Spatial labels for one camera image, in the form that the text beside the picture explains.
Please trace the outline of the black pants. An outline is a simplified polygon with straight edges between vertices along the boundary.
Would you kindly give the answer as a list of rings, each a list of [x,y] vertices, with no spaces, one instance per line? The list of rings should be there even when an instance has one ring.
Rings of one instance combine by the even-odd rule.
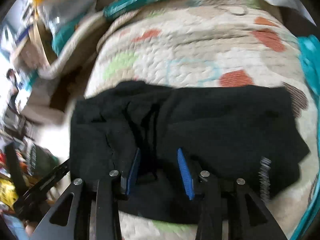
[[[112,169],[126,172],[139,153],[136,185],[119,208],[169,223],[194,224],[177,154],[214,175],[242,178],[275,197],[300,176],[309,148],[284,87],[172,88],[125,81],[76,103],[71,120],[71,175],[94,186]]]

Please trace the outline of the clear plastic bag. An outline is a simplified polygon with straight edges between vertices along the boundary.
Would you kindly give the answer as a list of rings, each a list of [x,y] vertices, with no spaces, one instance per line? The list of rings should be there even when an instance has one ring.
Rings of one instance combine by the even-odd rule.
[[[50,32],[55,35],[65,24],[92,9],[97,0],[44,0],[37,12]]]

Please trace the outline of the teal pillow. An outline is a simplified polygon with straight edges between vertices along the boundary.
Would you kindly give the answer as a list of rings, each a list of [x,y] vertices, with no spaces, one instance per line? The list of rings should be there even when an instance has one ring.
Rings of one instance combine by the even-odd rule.
[[[54,35],[52,39],[52,50],[56,54],[56,56],[60,55],[65,44],[74,34],[83,17],[84,14],[80,14],[79,16],[62,26],[61,29]]]

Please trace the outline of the beige cushioned folding chair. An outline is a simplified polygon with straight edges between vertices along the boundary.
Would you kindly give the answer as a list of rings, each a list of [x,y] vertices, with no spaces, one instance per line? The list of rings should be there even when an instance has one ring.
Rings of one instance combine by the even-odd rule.
[[[96,52],[98,41],[108,28],[102,11],[86,18],[66,42],[57,59],[48,67],[38,70],[39,76],[52,80],[84,64]]]

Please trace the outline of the patterned quilted bed cover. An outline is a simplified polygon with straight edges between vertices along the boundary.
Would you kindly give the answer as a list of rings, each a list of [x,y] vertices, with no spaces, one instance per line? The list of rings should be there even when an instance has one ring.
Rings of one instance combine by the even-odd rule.
[[[85,97],[124,80],[174,87],[284,86],[310,153],[299,180],[270,210],[288,238],[300,233],[319,162],[317,107],[298,37],[318,29],[297,10],[264,0],[164,0],[118,17],[97,45]]]

